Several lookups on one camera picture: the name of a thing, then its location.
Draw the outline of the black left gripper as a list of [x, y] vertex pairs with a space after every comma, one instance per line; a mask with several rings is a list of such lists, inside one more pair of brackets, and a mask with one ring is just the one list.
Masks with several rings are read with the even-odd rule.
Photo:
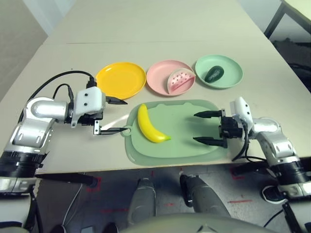
[[79, 118], [79, 124], [83, 126], [93, 126], [94, 135], [113, 135], [127, 130], [127, 128], [120, 127], [102, 130], [99, 123], [99, 121], [104, 118], [105, 102], [114, 105], [126, 105], [127, 102], [116, 97], [102, 96], [102, 105], [99, 107], [99, 100], [98, 97], [95, 97], [93, 100], [83, 101], [84, 114]]

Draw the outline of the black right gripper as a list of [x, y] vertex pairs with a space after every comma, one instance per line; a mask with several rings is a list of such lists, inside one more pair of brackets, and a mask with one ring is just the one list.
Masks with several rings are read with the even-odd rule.
[[225, 110], [218, 111], [203, 111], [194, 114], [195, 117], [212, 118], [220, 117], [219, 136], [221, 139], [214, 139], [213, 137], [194, 137], [193, 139], [199, 143], [208, 146], [218, 146], [227, 148], [227, 140], [233, 138], [242, 138], [243, 128], [238, 125], [238, 122], [231, 116], [225, 115]]

